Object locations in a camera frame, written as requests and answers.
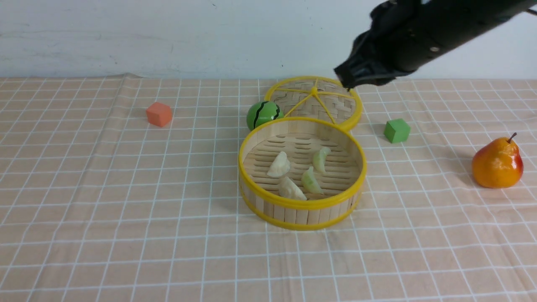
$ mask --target toy watermelon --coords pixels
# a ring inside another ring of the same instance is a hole
[[[284,114],[276,103],[264,100],[250,107],[246,115],[246,123],[248,129],[252,131],[259,125],[282,118],[283,116]]]

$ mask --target dumpling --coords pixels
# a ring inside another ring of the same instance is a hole
[[[287,159],[287,153],[281,151],[270,165],[267,175],[269,177],[279,178],[289,172],[290,169],[291,162]]]
[[[315,174],[313,174],[312,166],[309,166],[308,170],[302,174],[301,182],[306,191],[314,194],[323,194],[323,189],[321,189],[317,179],[315,179]]]
[[[326,173],[324,169],[324,163],[326,162],[326,156],[330,153],[330,148],[322,147],[321,150],[315,152],[313,155],[313,166],[316,170]]]
[[[280,184],[278,185],[278,191],[280,196],[295,200],[307,200],[308,198],[302,190],[289,178],[284,177],[281,179]]]

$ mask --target orange pear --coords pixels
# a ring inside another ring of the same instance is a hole
[[[475,181],[485,188],[509,188],[522,178],[524,164],[517,144],[510,138],[499,138],[479,150],[472,159]]]

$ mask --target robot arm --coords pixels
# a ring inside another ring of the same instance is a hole
[[[349,58],[334,71],[343,87],[385,85],[531,11],[537,0],[388,0],[370,14]]]

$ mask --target pear stem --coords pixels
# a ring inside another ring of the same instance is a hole
[[[513,135],[507,140],[507,143],[511,143],[511,140],[517,135],[517,133],[513,133]]]

